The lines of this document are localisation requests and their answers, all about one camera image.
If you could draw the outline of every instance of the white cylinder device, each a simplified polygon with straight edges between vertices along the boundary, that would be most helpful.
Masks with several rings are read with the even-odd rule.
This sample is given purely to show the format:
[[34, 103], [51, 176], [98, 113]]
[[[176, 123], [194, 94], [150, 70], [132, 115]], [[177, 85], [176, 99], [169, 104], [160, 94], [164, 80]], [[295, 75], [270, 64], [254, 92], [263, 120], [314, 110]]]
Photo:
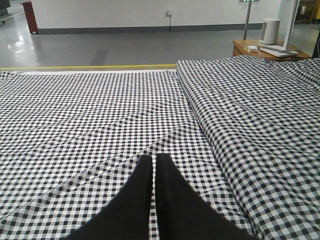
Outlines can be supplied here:
[[260, 44], [274, 45], [277, 44], [279, 34], [280, 19], [265, 18], [262, 25]]

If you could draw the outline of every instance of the shiny floor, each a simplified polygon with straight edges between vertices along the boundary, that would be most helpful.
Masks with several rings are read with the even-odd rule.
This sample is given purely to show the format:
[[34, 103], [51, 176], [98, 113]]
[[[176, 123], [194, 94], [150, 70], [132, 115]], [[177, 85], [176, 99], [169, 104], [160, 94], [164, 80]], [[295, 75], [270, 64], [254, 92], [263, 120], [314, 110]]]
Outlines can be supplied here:
[[[107, 33], [30, 35], [20, 0], [5, 24], [0, 23], [0, 68], [161, 65], [178, 60], [213, 60], [230, 57], [232, 41], [243, 38], [242, 30], [164, 33]], [[295, 25], [290, 43], [312, 55], [320, 24]], [[260, 30], [249, 30], [248, 39], [258, 39]]]

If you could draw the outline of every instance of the checkered fabric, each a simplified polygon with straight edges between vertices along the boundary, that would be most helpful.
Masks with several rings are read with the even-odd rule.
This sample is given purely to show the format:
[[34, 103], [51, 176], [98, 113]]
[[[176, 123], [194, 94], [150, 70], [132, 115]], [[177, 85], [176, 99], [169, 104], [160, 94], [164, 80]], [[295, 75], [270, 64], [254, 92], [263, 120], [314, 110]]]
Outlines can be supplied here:
[[[218, 213], [253, 233], [177, 74], [0, 73], [0, 239], [59, 239], [94, 217], [140, 155], [169, 153]], [[154, 192], [150, 238], [158, 239]]]
[[320, 59], [179, 61], [177, 73], [254, 233], [320, 239]]

